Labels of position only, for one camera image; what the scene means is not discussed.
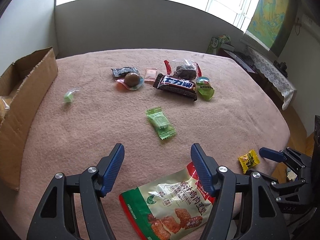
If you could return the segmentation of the yellow candy packet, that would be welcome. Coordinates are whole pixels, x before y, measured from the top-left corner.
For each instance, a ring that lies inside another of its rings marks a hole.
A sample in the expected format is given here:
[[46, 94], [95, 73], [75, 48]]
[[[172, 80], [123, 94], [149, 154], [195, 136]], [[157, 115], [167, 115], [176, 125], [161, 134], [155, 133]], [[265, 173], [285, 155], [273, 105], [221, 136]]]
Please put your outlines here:
[[242, 167], [243, 174], [245, 174], [250, 168], [260, 164], [258, 154], [255, 150], [250, 150], [246, 154], [239, 156], [238, 161]]

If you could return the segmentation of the chicken snack pouch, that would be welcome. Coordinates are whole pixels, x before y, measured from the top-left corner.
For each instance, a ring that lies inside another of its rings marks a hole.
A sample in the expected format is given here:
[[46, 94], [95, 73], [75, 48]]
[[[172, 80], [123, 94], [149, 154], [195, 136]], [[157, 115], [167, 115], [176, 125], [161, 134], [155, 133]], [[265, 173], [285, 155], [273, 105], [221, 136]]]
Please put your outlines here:
[[141, 239], [182, 239], [206, 224], [214, 197], [207, 193], [193, 163], [119, 196]]

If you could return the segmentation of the green quail egg pouch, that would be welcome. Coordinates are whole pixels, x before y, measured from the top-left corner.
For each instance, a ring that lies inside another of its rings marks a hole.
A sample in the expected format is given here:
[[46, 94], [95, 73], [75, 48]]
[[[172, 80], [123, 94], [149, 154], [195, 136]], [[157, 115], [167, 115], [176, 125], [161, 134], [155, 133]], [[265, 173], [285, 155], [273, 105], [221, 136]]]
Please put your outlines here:
[[206, 101], [210, 101], [215, 93], [214, 88], [210, 84], [210, 79], [205, 76], [201, 76], [201, 77], [197, 78], [196, 89], [197, 89], [198, 93]]

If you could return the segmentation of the small green jelly candy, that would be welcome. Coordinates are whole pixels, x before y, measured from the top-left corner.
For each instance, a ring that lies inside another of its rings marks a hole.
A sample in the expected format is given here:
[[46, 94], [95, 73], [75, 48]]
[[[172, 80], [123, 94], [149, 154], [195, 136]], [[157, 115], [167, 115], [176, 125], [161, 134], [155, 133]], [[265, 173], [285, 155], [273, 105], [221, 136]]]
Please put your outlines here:
[[72, 103], [74, 101], [74, 94], [77, 93], [79, 90], [76, 88], [68, 90], [63, 96], [64, 103]]

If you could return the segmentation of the bagged sliced bread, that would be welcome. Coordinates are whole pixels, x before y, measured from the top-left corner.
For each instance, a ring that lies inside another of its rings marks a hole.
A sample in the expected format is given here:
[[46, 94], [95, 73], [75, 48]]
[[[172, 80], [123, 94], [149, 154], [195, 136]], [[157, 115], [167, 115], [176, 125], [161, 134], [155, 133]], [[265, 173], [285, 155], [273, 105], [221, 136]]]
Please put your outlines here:
[[10, 109], [11, 96], [0, 96], [0, 119], [4, 119], [7, 111]]

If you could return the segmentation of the Snickers bar Chinese label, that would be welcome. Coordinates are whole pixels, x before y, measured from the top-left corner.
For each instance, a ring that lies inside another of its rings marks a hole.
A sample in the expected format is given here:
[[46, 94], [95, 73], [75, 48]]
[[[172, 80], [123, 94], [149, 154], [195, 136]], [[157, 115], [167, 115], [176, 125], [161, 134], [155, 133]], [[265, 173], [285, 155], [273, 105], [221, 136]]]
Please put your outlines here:
[[197, 100], [196, 85], [193, 81], [160, 73], [157, 75], [153, 87], [159, 90], [180, 94], [193, 101]]

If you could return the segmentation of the clear dark jujube bag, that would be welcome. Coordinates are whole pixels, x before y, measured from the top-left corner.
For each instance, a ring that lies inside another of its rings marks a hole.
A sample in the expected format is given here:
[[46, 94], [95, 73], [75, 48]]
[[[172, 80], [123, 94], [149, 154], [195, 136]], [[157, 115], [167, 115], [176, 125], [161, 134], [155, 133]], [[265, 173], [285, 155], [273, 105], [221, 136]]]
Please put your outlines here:
[[202, 76], [201, 68], [193, 60], [164, 60], [167, 75], [193, 81]]

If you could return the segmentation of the braised egg clear wrapper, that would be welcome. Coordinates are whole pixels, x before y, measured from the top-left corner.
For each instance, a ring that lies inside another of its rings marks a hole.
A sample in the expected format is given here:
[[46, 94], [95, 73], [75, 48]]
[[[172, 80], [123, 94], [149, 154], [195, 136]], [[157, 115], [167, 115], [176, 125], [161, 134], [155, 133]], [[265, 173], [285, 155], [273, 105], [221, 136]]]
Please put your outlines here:
[[128, 90], [138, 90], [142, 87], [144, 79], [136, 73], [128, 73], [124, 78], [117, 79], [117, 83], [123, 85]]

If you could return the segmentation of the small pink candy packet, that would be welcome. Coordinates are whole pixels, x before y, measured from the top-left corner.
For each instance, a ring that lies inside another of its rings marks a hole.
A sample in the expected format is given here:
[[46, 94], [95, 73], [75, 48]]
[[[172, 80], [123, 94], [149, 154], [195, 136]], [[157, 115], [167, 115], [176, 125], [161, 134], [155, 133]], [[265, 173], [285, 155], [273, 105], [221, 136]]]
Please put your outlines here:
[[144, 82], [154, 83], [157, 77], [157, 68], [146, 68]]

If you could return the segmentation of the small black candy packet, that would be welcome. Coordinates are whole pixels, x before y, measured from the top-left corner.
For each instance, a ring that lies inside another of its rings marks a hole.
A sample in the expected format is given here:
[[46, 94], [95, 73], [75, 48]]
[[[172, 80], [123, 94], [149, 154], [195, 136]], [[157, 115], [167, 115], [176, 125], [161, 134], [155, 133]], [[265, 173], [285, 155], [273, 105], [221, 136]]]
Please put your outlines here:
[[136, 67], [113, 68], [112, 75], [114, 77], [124, 77], [129, 73], [140, 74]]

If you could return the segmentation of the white lace table cover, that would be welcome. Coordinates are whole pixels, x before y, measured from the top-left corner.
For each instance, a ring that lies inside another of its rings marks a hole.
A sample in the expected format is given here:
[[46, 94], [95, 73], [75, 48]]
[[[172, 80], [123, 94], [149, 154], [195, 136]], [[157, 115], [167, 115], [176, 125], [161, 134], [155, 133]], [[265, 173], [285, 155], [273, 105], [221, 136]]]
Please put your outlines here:
[[277, 89], [283, 97], [282, 110], [285, 111], [296, 94], [294, 85], [273, 65], [271, 61], [266, 59], [256, 50], [247, 46], [245, 54], [250, 56], [254, 62], [255, 67], [270, 83]]

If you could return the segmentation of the dark teapot ornament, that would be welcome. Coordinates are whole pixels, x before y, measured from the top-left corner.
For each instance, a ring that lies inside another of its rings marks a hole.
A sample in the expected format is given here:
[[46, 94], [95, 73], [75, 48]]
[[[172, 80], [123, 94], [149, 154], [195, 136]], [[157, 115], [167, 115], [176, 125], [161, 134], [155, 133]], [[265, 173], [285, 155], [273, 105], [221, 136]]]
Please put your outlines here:
[[273, 65], [276, 67], [276, 69], [278, 70], [278, 71], [280, 71], [280, 73], [285, 77], [285, 78], [287, 78], [288, 77], [288, 73], [287, 73], [287, 65], [286, 65], [286, 63], [285, 62], [281, 62], [281, 63], [279, 63], [278, 61], [274, 61], [273, 62]]

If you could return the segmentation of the white air conditioner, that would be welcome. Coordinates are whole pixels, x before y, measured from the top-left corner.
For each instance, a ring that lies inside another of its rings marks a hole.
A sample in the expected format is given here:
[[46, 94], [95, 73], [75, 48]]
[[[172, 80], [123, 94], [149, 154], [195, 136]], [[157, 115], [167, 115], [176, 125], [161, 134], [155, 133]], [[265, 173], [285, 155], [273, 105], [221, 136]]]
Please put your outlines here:
[[319, 26], [306, 14], [302, 15], [302, 26], [305, 28], [309, 33], [319, 36], [320, 35], [320, 28]]

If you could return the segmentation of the pink table cloth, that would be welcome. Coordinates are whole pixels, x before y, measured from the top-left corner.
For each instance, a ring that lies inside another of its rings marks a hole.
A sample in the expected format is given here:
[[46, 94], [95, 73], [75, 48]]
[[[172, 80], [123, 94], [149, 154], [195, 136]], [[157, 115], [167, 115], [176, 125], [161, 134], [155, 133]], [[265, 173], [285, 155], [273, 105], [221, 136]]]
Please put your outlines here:
[[[112, 69], [135, 66], [143, 73], [165, 60], [196, 61], [209, 78], [212, 99], [193, 100], [144, 84], [126, 89]], [[112, 191], [103, 199], [117, 239], [137, 239], [119, 195], [184, 168], [199, 143], [218, 163], [241, 171], [238, 157], [265, 146], [281, 150], [289, 128], [275, 104], [234, 61], [175, 50], [112, 50], [57, 61], [57, 78], [33, 120], [25, 146], [20, 188], [1, 189], [1, 211], [25, 238], [53, 175], [76, 174], [97, 163], [116, 143], [125, 158]]]

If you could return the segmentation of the brown cardboard box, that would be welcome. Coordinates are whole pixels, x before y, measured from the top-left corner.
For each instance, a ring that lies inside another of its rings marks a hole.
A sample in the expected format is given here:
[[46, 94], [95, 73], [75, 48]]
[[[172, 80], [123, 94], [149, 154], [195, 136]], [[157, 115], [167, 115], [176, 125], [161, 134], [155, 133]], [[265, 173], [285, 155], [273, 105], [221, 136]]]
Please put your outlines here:
[[9, 109], [1, 118], [1, 182], [19, 190], [23, 151], [35, 114], [58, 75], [52, 47], [37, 50], [12, 63], [1, 75], [1, 96]]

